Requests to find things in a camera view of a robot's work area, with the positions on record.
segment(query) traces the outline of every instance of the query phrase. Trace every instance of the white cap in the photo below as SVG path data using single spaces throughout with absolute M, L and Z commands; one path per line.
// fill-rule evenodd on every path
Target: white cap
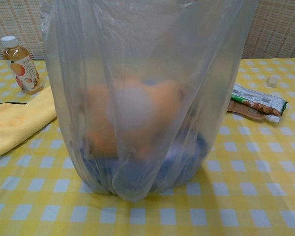
M 6 48 L 14 48 L 19 45 L 19 41 L 15 36 L 9 35 L 1 38 L 1 43 Z
M 271 122 L 274 122 L 274 123 L 278 123 L 281 118 L 280 117 L 277 117 L 277 116 L 274 116 L 274 115 L 268 115 L 265 117 L 268 121 L 271 121 Z

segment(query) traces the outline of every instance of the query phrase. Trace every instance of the yellow checkered tablecloth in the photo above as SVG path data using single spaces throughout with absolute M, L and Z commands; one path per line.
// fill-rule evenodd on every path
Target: yellow checkered tablecloth
M 237 83 L 288 100 L 281 122 L 226 114 L 193 179 L 138 203 L 90 193 L 54 120 L 0 157 L 0 236 L 295 236 L 295 59 L 242 60 Z M 31 98 L 0 61 L 0 102 Z

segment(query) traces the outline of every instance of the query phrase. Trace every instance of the beige wall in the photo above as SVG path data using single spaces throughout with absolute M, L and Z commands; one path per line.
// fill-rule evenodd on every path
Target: beige wall
M 43 0 L 0 0 L 0 37 L 15 35 L 34 59 L 44 59 Z M 3 47 L 0 43 L 0 59 Z M 295 57 L 295 0 L 260 0 L 243 58 Z

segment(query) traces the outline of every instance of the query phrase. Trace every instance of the plastic bottle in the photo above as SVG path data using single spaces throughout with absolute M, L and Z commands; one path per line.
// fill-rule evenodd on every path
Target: plastic bottle
M 35 94 L 42 90 L 43 85 L 28 50 L 19 46 L 15 36 L 2 37 L 1 42 L 6 47 L 3 58 L 15 75 L 22 92 Z

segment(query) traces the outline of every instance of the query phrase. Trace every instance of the transparent plastic bag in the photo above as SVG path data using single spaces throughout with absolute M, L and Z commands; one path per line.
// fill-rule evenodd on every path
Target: transparent plastic bag
M 137 201 L 190 180 L 226 112 L 257 3 L 43 4 L 60 129 L 93 191 Z

